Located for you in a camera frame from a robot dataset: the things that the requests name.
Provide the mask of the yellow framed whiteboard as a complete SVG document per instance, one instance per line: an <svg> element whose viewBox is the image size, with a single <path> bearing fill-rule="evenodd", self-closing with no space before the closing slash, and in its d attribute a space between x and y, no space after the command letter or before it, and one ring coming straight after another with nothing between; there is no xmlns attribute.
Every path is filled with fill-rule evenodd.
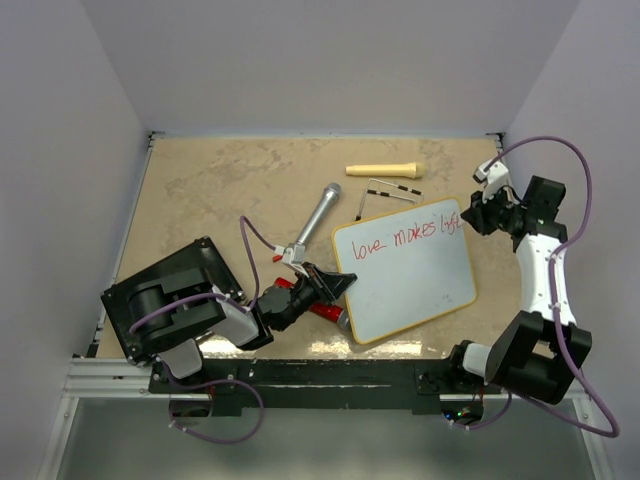
<svg viewBox="0 0 640 480"><path fill-rule="evenodd" d="M355 341L370 344L477 298L461 207L453 197L336 228L341 273L357 280L345 302Z"/></svg>

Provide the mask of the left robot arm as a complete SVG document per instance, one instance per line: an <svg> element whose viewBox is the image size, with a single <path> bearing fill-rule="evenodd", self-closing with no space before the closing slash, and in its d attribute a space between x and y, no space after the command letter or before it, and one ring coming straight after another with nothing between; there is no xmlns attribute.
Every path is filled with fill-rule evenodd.
<svg viewBox="0 0 640 480"><path fill-rule="evenodd" d="M176 300L133 323L129 332L158 359L185 392L200 390L207 368L197 343L205 333L221 336L239 349L256 350L269 334L293 325L312 306L331 306L356 282L354 273L325 272L305 262L293 287L272 285L251 306L241 306L215 285L206 293Z"/></svg>

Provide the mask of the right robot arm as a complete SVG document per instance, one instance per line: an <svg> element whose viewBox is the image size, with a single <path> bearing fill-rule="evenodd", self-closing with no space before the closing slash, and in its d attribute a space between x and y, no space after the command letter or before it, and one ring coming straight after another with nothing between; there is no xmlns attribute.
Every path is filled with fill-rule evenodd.
<svg viewBox="0 0 640 480"><path fill-rule="evenodd" d="M521 273L521 306L493 345L464 340L433 369L416 371L416 390L426 395L447 385L466 393L492 384L556 405L592 347L591 333L578 327L568 304L564 258L557 250L568 239L556 219L566 187L534 176L518 197L505 174L477 173L474 179L481 188L462 218L481 235L509 235Z"/></svg>

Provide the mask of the red toy microphone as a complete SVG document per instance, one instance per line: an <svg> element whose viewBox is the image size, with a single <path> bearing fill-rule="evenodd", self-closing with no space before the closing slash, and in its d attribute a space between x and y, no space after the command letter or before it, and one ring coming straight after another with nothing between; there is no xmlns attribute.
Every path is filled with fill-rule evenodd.
<svg viewBox="0 0 640 480"><path fill-rule="evenodd" d="M292 289L294 284L282 277L277 277L274 285ZM310 311L325 320L336 324L341 330L347 331L350 328L350 320L345 309L337 305L324 305L315 303L310 307Z"/></svg>

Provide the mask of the cream toy microphone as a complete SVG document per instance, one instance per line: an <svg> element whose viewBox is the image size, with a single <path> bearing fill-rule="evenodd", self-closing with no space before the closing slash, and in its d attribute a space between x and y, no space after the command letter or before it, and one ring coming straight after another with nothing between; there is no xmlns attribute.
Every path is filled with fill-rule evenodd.
<svg viewBox="0 0 640 480"><path fill-rule="evenodd" d="M374 165L349 165L345 167L348 176L381 176L417 179L426 172L426 165L422 162L410 162L405 164L374 164Z"/></svg>

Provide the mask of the silver toy microphone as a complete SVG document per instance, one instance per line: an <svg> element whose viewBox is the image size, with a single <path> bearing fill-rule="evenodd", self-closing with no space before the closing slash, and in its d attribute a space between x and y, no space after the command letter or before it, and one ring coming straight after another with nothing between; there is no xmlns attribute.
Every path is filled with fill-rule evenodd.
<svg viewBox="0 0 640 480"><path fill-rule="evenodd" d="M306 246L309 243L330 209L339 200L341 192L342 188L337 183L330 183L324 188L320 200L296 238L296 244Z"/></svg>

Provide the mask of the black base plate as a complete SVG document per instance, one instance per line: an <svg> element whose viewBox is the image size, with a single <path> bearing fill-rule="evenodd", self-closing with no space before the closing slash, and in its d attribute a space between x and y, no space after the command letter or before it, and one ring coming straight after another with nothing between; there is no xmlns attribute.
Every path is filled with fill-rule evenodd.
<svg viewBox="0 0 640 480"><path fill-rule="evenodd" d="M207 359L195 375L172 383L160 364L151 370L152 394L203 394L213 416L238 416L256 408L251 391L269 409L409 410L438 415L446 398L469 400L480 408L480 396L496 387L451 366L448 359L409 360L267 360Z"/></svg>

